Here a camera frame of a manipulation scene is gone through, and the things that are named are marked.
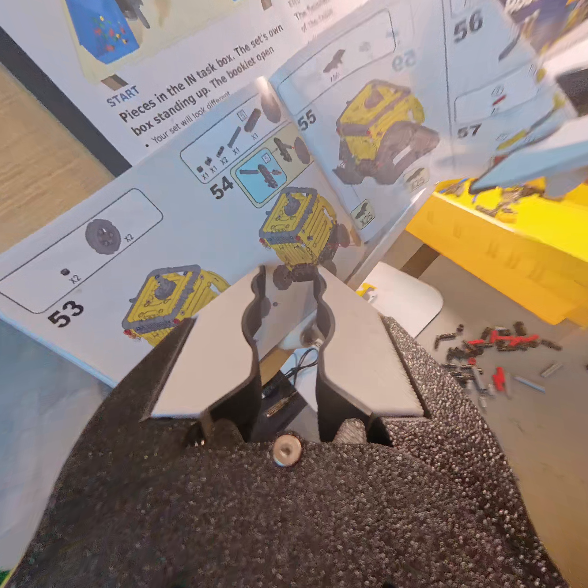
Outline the white task instruction sheet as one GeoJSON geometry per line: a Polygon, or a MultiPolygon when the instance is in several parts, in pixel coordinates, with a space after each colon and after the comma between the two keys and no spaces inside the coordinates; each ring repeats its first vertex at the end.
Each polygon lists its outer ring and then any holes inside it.
{"type": "Polygon", "coordinates": [[[114,175],[365,1],[1,1],[1,64],[114,175]]]}

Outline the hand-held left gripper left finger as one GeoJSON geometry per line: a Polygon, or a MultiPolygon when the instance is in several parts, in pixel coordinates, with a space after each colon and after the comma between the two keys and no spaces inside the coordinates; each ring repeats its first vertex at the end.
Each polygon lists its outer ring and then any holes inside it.
{"type": "Polygon", "coordinates": [[[266,299],[266,268],[257,267],[199,311],[158,385],[152,418],[255,424],[262,384],[254,336],[266,299]]]}

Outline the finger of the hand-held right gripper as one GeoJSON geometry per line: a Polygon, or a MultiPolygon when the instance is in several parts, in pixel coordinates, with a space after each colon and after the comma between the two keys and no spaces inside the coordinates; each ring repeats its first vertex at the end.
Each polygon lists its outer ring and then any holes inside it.
{"type": "Polygon", "coordinates": [[[587,120],[568,121],[546,139],[513,151],[473,181],[469,191],[477,194],[540,178],[547,199],[563,199],[587,180],[587,120]]]}

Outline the yellow plastic bin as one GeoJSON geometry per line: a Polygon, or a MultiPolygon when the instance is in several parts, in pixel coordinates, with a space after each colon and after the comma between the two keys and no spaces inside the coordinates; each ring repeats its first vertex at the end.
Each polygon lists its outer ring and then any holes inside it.
{"type": "Polygon", "coordinates": [[[434,191],[408,232],[545,322],[587,327],[587,182],[524,199],[515,224],[434,191]]]}

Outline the instruction booklet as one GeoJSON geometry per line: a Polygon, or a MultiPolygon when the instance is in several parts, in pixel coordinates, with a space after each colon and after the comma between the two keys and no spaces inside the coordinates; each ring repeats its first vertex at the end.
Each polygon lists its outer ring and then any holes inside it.
{"type": "Polygon", "coordinates": [[[548,52],[500,1],[365,1],[1,254],[1,320],[115,383],[264,264],[265,353],[315,266],[346,281],[437,182],[576,118],[548,52]]]}

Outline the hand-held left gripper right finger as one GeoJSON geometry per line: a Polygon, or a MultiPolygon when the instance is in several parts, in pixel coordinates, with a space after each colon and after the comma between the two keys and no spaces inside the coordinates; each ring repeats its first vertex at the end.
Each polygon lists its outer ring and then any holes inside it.
{"type": "Polygon", "coordinates": [[[423,418],[425,409],[378,311],[322,266],[313,293],[323,339],[319,419],[423,418]]]}

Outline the loose yellow grey bricks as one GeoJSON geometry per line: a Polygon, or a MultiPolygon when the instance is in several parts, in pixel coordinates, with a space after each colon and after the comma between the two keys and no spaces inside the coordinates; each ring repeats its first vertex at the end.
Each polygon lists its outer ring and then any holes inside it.
{"type": "Polygon", "coordinates": [[[505,224],[516,223],[520,204],[525,198],[538,198],[545,194],[544,188],[532,183],[494,187],[474,193],[471,191],[472,183],[470,178],[447,180],[439,182],[435,192],[505,224]]]}

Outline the pile of small brick parts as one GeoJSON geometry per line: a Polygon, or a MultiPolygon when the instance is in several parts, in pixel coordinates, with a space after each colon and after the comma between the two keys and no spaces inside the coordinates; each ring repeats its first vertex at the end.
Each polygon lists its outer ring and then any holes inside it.
{"type": "Polygon", "coordinates": [[[488,400],[497,395],[510,399],[513,383],[546,394],[544,384],[508,371],[504,361],[509,353],[522,354],[539,348],[560,353],[561,343],[529,332],[521,321],[511,327],[487,326],[475,339],[467,339],[465,334],[465,326],[458,324],[453,332],[437,334],[433,349],[438,351],[442,343],[452,343],[440,365],[482,412],[487,410],[488,400]]]}

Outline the grey desk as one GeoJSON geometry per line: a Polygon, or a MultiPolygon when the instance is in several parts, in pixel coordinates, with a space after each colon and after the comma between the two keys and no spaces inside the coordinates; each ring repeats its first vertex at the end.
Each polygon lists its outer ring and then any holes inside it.
{"type": "MultiPolygon", "coordinates": [[[[444,305],[417,337],[433,338],[462,323],[470,334],[489,324],[522,321],[560,344],[528,352],[487,353],[532,380],[538,392],[512,381],[509,397],[488,401],[485,419],[508,455],[541,540],[573,587],[587,587],[587,329],[538,320],[445,257],[421,280],[444,305]]],[[[30,337],[1,322],[1,569],[14,567],[31,539],[65,458],[85,423],[109,393],[101,382],[30,337]]]]}

